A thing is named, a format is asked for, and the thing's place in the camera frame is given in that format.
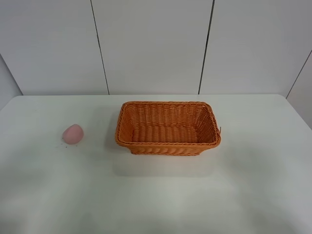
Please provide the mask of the orange woven basket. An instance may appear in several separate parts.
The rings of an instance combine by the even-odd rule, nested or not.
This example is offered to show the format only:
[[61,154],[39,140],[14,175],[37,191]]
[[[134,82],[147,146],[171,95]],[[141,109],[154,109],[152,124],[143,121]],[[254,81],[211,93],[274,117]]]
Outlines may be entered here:
[[135,155],[197,156],[221,143],[213,110],[198,101],[129,101],[115,141]]

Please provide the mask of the pink peach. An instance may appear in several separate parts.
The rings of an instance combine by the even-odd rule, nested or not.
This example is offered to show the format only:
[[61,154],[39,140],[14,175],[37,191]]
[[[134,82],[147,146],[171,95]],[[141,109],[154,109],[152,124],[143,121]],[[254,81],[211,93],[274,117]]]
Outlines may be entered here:
[[79,143],[83,137],[84,131],[78,124],[71,125],[62,134],[63,141],[69,145]]

